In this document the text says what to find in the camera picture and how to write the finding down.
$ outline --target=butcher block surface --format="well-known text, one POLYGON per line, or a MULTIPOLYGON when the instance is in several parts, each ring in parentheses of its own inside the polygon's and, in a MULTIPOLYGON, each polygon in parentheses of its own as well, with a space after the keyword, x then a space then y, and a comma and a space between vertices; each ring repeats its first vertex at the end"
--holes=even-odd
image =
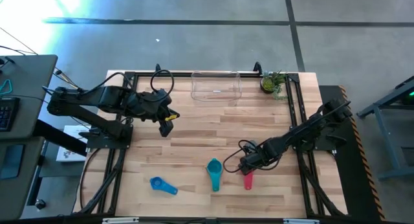
MULTIPOLYGON (((118 71, 108 71, 111 75, 118 71)), ((315 73, 299 73, 307 116, 321 105, 315 73)), ((137 91, 151 91, 148 77, 138 79, 137 91)), ((213 192, 206 171, 208 162, 223 162, 238 150, 241 139, 262 142, 289 130, 290 113, 287 100, 274 100, 259 88, 259 78, 242 78, 242 95, 236 106, 223 102, 196 102, 191 98, 191 78, 175 78, 170 94, 170 108, 180 113, 174 128, 161 137, 159 124, 152 121, 133 122, 131 147, 127 150, 120 184, 117 216, 162 217, 234 217, 234 218, 305 218, 305 207, 296 154, 290 148, 278 167, 271 171, 254 171, 253 186, 245 190, 243 175, 223 171, 220 191, 213 192), (159 176, 179 189, 177 195, 152 190, 149 180, 159 176)), ((115 76, 106 85, 122 85, 115 76)), ((155 78, 154 86, 168 90, 170 78, 155 78)), ((294 84, 291 84, 295 109, 298 110, 294 84)), ((281 95, 286 95, 285 85, 281 95)), ((113 120, 114 115, 98 112, 113 120)), ((83 182, 83 204, 86 204, 102 183, 109 150, 101 150, 92 159, 83 182)), ((243 152, 228 160, 229 170, 236 168, 243 152)), ((340 177, 334 157, 324 151, 314 153, 322 188, 332 202, 346 211, 340 177)), ((313 189, 312 207, 316 212, 313 189)), ((105 210, 112 194, 109 188, 105 210)), ((74 211, 80 209, 77 199, 74 211)))

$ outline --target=small plant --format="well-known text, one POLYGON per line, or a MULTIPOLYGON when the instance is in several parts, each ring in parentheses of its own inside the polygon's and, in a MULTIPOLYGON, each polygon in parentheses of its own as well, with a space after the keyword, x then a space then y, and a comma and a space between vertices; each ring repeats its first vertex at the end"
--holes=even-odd
POLYGON ((272 93, 274 99, 276 100, 284 100, 287 96, 279 96, 280 92, 282 92, 281 84, 285 83, 285 74, 281 74, 281 71, 278 72, 269 72, 264 71, 261 80, 261 88, 265 93, 272 93))

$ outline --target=white paper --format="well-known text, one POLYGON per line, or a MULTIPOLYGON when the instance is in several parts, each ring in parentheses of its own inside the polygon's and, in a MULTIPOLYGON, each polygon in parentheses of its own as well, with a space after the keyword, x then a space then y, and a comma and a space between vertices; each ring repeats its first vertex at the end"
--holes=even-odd
MULTIPOLYGON (((65 126, 63 132, 77 138, 84 143, 87 142, 86 138, 81 138, 79 133, 89 131, 89 129, 85 128, 84 126, 65 126)), ((63 147, 59 147, 58 155, 56 156, 56 161, 58 162, 79 162, 84 161, 85 157, 82 155, 78 155, 77 153, 73 153, 70 150, 66 150, 63 147)))

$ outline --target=clear plastic container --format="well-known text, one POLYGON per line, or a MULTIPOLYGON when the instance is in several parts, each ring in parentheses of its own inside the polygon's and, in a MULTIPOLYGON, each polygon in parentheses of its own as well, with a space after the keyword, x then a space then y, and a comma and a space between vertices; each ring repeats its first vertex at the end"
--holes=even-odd
POLYGON ((236 106, 241 98, 240 74, 195 71, 191 75, 191 97, 199 105, 236 106))

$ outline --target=gray floor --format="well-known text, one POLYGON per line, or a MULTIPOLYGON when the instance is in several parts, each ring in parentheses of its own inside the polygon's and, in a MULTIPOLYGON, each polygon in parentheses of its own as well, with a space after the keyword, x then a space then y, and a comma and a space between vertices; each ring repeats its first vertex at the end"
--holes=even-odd
MULTIPOLYGON (((292 6, 297 21, 414 21, 414 0, 292 0, 292 6)), ((0 13, 7 13, 0 15, 2 27, 38 53, 57 54, 58 67, 85 88, 103 80, 108 69, 153 69, 156 63, 166 69, 249 71, 260 61, 271 71, 298 70, 290 28, 284 26, 46 25, 40 21, 42 17, 286 21, 285 0, 4 0, 0 13)), ((353 111, 414 73, 414 28, 298 27, 298 36, 305 70, 316 72, 322 85, 344 85, 353 111)), ((24 49, 2 32, 0 41, 24 49)), ((58 85, 64 84, 53 78, 51 88, 58 85)), ((75 124, 45 110, 41 118, 58 128, 75 124)), ((375 119, 357 119, 357 124, 374 175, 390 169, 375 119)), ((52 180, 44 183, 39 196, 51 202, 51 195, 60 195, 61 203, 40 212, 26 210, 24 217, 70 212, 76 180, 52 180)), ((376 182, 388 220, 414 223, 413 185, 413 176, 376 182)))

